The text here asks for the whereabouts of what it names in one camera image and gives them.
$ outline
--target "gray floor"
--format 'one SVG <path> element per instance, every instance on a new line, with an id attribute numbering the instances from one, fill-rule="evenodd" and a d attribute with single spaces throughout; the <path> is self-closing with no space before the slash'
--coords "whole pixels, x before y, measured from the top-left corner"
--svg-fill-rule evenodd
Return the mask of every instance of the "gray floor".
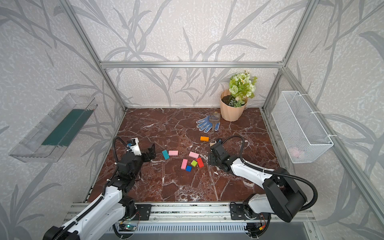
<path id="1" fill-rule="evenodd" d="M 117 240 L 114 234 L 104 234 L 100 240 Z M 129 240 L 249 240 L 245 233 L 152 233 L 134 234 Z M 309 240 L 302 222 L 272 222 L 260 240 Z"/>

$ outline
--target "orange block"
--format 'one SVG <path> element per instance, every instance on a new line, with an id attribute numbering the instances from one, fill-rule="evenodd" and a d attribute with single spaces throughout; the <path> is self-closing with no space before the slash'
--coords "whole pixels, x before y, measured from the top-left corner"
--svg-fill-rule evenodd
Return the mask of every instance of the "orange block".
<path id="1" fill-rule="evenodd" d="M 209 137 L 200 137 L 200 141 L 208 142 Z"/>
<path id="2" fill-rule="evenodd" d="M 199 168 L 204 167 L 203 160 L 200 157 L 196 161 L 199 164 Z"/>

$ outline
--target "pink block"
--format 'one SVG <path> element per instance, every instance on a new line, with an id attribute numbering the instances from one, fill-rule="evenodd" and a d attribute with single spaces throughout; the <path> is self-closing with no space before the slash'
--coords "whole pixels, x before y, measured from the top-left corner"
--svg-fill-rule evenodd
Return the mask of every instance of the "pink block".
<path id="1" fill-rule="evenodd" d="M 189 156 L 190 157 L 193 157 L 193 158 L 198 158 L 199 157 L 199 154 L 195 153 L 195 152 L 189 152 Z"/>
<path id="2" fill-rule="evenodd" d="M 187 163 L 188 163 L 188 160 L 183 159 L 183 163 L 181 164 L 181 169 L 185 170 L 187 168 Z"/>
<path id="3" fill-rule="evenodd" d="M 177 156 L 179 154 L 179 151 L 169 151 L 168 155 L 170 156 Z"/>

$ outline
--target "white mesh basket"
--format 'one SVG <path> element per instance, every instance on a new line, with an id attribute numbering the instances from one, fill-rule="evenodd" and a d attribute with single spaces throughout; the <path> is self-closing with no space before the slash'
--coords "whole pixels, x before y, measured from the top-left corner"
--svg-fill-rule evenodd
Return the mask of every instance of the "white mesh basket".
<path id="1" fill-rule="evenodd" d="M 316 114 L 298 91 L 282 91 L 272 117 L 293 163 L 313 162 L 333 146 Z"/>

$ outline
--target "slotted scoop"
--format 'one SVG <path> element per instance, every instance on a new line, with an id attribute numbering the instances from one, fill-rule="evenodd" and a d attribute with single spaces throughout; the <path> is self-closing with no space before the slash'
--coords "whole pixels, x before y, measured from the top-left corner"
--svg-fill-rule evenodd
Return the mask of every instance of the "slotted scoop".
<path id="1" fill-rule="evenodd" d="M 209 114 L 209 122 L 212 123 L 212 132 L 215 132 L 215 125 L 216 123 L 220 122 L 221 113 L 210 113 Z"/>

